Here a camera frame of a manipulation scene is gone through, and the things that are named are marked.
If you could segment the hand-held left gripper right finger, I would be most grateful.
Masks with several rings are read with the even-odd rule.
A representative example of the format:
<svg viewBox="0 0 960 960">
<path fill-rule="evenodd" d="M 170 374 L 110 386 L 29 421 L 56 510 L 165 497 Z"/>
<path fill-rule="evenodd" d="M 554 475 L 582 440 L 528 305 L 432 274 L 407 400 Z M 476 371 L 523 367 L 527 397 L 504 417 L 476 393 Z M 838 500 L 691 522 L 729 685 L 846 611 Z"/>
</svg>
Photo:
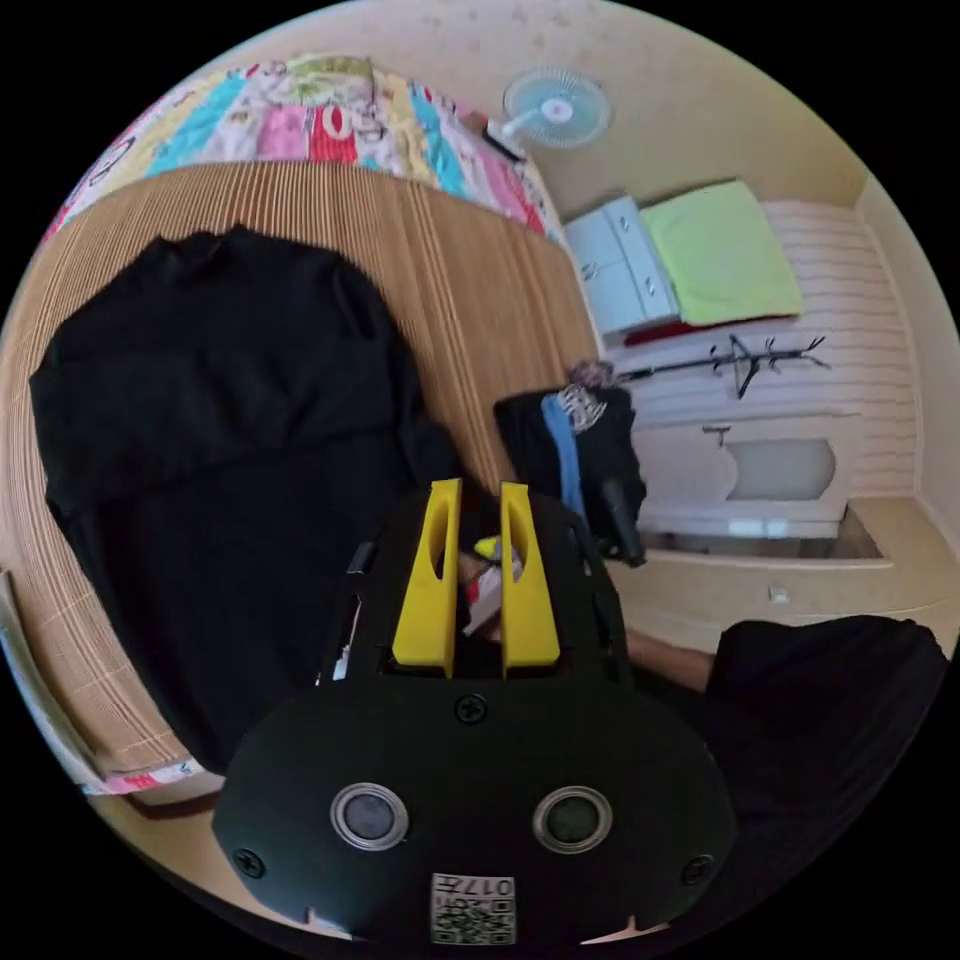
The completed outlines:
<svg viewBox="0 0 960 960">
<path fill-rule="evenodd" d="M 553 669 L 560 643 L 528 488 L 504 483 L 500 511 L 502 669 L 508 678 Z"/>
</svg>

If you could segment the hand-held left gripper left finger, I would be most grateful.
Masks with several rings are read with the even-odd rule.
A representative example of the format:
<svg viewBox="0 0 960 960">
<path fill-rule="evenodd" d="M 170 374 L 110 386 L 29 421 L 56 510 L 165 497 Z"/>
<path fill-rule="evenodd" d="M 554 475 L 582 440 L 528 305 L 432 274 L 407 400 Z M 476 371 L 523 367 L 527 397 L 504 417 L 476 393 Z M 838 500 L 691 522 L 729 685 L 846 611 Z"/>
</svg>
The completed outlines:
<svg viewBox="0 0 960 960">
<path fill-rule="evenodd" d="M 402 669 L 453 676 L 461 497 L 459 479 L 432 483 L 391 647 Z"/>
</svg>

